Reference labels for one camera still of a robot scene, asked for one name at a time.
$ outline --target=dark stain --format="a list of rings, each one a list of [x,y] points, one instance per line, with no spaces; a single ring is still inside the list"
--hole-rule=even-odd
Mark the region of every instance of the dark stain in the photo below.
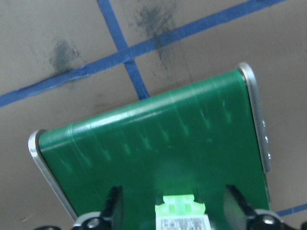
[[[173,14],[178,8],[178,0],[139,1],[142,6],[136,10],[136,24],[143,28],[146,35],[153,38],[159,58],[163,67],[167,70],[168,63],[172,60],[172,48],[163,47],[159,38],[160,34],[174,29]]]
[[[49,62],[58,74],[72,69],[71,62],[80,56],[74,44],[69,44],[66,40],[57,40],[54,50],[50,55]]]

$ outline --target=metal frame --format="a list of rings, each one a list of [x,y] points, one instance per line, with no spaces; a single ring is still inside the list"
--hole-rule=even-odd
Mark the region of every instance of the metal frame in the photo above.
[[[259,91],[257,87],[256,78],[253,73],[253,70],[247,63],[240,63],[237,69],[242,73],[243,79],[247,85],[250,105],[252,109],[252,114],[253,114],[256,134],[257,134],[258,146],[260,150],[262,167],[263,167],[263,171],[265,173],[268,173],[271,170],[271,163],[270,163],[271,156],[268,150],[268,139],[267,139],[266,132],[265,132],[265,123],[262,117],[262,110],[261,110],[260,97],[259,97]],[[59,198],[64,208],[67,210],[70,217],[74,221],[76,221],[78,219],[78,215],[76,214],[75,210],[70,204],[68,198],[65,196],[61,187],[57,183],[56,179],[54,178],[53,174],[48,168],[40,152],[38,140],[39,140],[39,136],[44,132],[46,131],[38,130],[31,134],[29,141],[28,141],[29,151],[32,155],[34,162],[40,169],[41,173],[47,180],[48,184],[51,186],[54,193]]]
[[[256,77],[249,64],[245,62],[240,63],[237,69],[242,73],[248,88],[249,101],[254,118],[262,167],[264,173],[268,173],[271,171],[271,155],[269,153],[269,141],[265,131],[265,122],[263,120]]]
[[[57,195],[58,199],[60,200],[64,208],[67,210],[69,216],[75,221],[78,218],[78,215],[76,214],[75,210],[71,206],[70,202],[68,201],[63,190],[59,186],[58,182],[52,175],[50,169],[48,168],[40,152],[39,145],[38,145],[38,139],[39,139],[39,136],[44,132],[46,131],[38,130],[31,134],[31,136],[29,137],[29,141],[28,141],[29,151],[32,155],[34,162],[38,166],[39,170],[41,171],[41,173],[47,180],[48,184],[50,185],[54,193]]]

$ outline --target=barcode label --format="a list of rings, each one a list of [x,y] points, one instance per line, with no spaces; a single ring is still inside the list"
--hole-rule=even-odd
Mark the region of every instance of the barcode label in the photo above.
[[[207,215],[156,217],[156,230],[211,230]]]

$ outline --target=blue tape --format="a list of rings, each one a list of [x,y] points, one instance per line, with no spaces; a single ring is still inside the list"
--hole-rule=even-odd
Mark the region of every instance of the blue tape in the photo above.
[[[248,15],[250,13],[265,9],[267,7],[270,7],[274,4],[283,2],[286,0],[250,0],[241,4],[238,4],[236,6],[230,7],[228,9],[225,9],[223,11],[217,12],[215,14],[212,14],[210,16],[201,18],[197,21],[194,21],[192,23],[186,24],[182,27],[179,27],[175,30],[166,32],[164,34],[161,34],[155,38],[146,40],[144,42],[141,42],[139,44],[136,44],[132,47],[127,47],[125,49],[119,49],[117,53],[112,54],[108,57],[102,58],[98,61],[92,62],[88,65],[85,65],[83,67],[73,69],[70,72],[64,73],[57,75],[55,77],[49,78],[47,80],[43,80],[41,82],[38,82],[34,85],[21,88],[19,90],[15,90],[12,92],[9,92],[7,94],[1,95],[0,96],[0,107],[5,106],[7,104],[16,102],[18,100],[21,100],[23,98],[29,97],[31,95],[43,92],[45,90],[57,87],[61,84],[64,84],[68,81],[75,80],[78,78],[86,77],[89,75],[92,75],[94,73],[97,73],[99,71],[103,71],[107,68],[111,68],[115,65],[121,64],[129,61],[133,61],[134,58],[143,55],[145,53],[148,53],[150,51],[153,51],[155,49],[158,49],[160,47],[166,46],[168,44],[171,44],[173,42],[179,41],[183,38],[186,38],[188,36],[197,34],[199,32],[205,31],[207,29],[210,29],[214,26],[220,25],[222,23],[227,23],[232,20],[235,20],[237,18],[243,17],[245,15]],[[104,6],[104,0],[97,0],[98,4],[102,2],[102,5]],[[110,12],[109,8],[107,7],[106,9],[103,9],[106,11],[106,14]],[[112,18],[106,17],[106,23],[114,23]],[[112,37],[114,39],[115,45],[117,48],[122,48],[123,44],[117,44],[118,42],[122,41],[124,39],[122,33],[121,36],[122,38],[115,38],[117,35],[117,29],[116,26],[112,25]]]
[[[124,62],[124,65],[139,99],[142,100],[148,98],[149,94],[146,90],[144,82],[140,80],[142,78],[134,60]]]
[[[97,3],[103,17],[105,18],[106,25],[113,38],[117,50],[121,51],[127,49],[127,42],[122,31],[120,30],[119,24],[109,0],[97,0]],[[149,94],[133,58],[131,57],[128,61],[125,61],[124,65],[133,84],[133,87],[138,95],[138,98],[140,100],[148,98]]]
[[[117,50],[128,48],[123,33],[120,30],[119,24],[113,12],[109,0],[97,0],[99,9],[106,21],[106,25],[113,38]]]
[[[108,57],[97,60],[95,62],[89,63],[85,66],[72,69],[69,72],[56,75],[54,77],[42,80],[33,85],[15,91],[8,92],[0,96],[0,107],[27,98],[29,96],[41,93],[43,91],[58,87],[66,82],[76,80],[79,78],[84,78],[92,74],[95,74],[97,72],[103,71],[105,69],[111,68],[112,66],[124,62],[125,58],[127,57],[121,56],[119,53],[115,53]]]
[[[292,208],[289,208],[289,209],[285,209],[283,211],[279,211],[279,212],[277,212],[277,214],[280,217],[284,217],[284,216],[288,216],[288,215],[291,215],[291,214],[294,214],[294,213],[297,213],[297,212],[306,211],[306,210],[307,210],[307,204],[303,204],[303,205],[299,205],[299,206],[292,207]]]

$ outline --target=concrete floor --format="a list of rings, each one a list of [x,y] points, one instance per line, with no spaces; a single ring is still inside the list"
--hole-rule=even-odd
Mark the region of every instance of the concrete floor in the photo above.
[[[112,0],[111,5],[130,47],[244,2]],[[150,96],[232,70],[242,61],[252,66],[270,139],[273,211],[307,203],[306,12],[305,0],[280,1],[135,57]],[[118,51],[95,0],[1,1],[0,30],[0,101],[6,93]],[[2,106],[0,229],[72,225],[28,152],[33,131],[137,100],[119,63]],[[301,211],[284,219],[298,228],[306,216]]]

